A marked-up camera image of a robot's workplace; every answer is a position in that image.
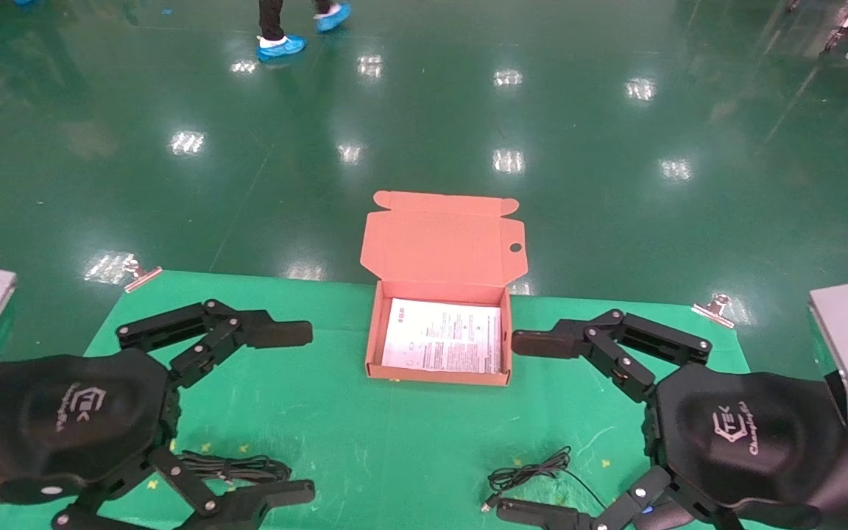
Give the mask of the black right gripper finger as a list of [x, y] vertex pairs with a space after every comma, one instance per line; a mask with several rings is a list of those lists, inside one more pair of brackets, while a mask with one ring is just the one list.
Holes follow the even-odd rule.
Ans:
[[672, 476], [663, 467], [651, 467], [596, 517], [564, 506], [511, 498], [499, 502], [497, 516], [541, 529], [625, 529], [643, 510], [652, 506], [672, 482]]
[[515, 330], [512, 351], [532, 358], [584, 358], [636, 403], [649, 398], [656, 377], [629, 350], [682, 367], [707, 364], [710, 340], [619, 309], [589, 321], [560, 319], [552, 329]]

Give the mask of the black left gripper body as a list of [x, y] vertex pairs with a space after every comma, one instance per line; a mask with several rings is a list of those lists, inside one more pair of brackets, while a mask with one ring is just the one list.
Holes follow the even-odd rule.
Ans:
[[0, 504], [124, 496], [180, 413], [169, 370], [136, 349], [0, 362]]

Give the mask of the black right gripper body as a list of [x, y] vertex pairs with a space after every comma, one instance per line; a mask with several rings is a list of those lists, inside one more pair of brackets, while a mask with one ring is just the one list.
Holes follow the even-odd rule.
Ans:
[[693, 519], [848, 529], [848, 429], [823, 383], [690, 364], [652, 389], [643, 430]]

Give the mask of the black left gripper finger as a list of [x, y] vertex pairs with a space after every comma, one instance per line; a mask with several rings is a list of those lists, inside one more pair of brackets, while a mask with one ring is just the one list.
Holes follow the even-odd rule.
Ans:
[[[193, 509], [179, 529], [259, 529], [269, 511], [278, 507], [308, 504], [315, 499], [315, 484], [297, 480], [242, 487], [215, 496], [203, 480], [189, 470], [167, 448], [149, 453], [147, 462]], [[127, 521], [109, 519], [98, 513], [103, 499], [96, 493], [82, 494], [52, 520], [54, 529], [144, 529]]]
[[314, 338], [310, 322], [279, 322], [266, 310], [238, 310], [219, 300], [124, 323], [116, 336], [122, 349], [135, 347], [145, 353], [191, 339], [192, 346], [169, 365], [169, 380], [181, 388], [194, 386], [242, 347], [300, 347]]

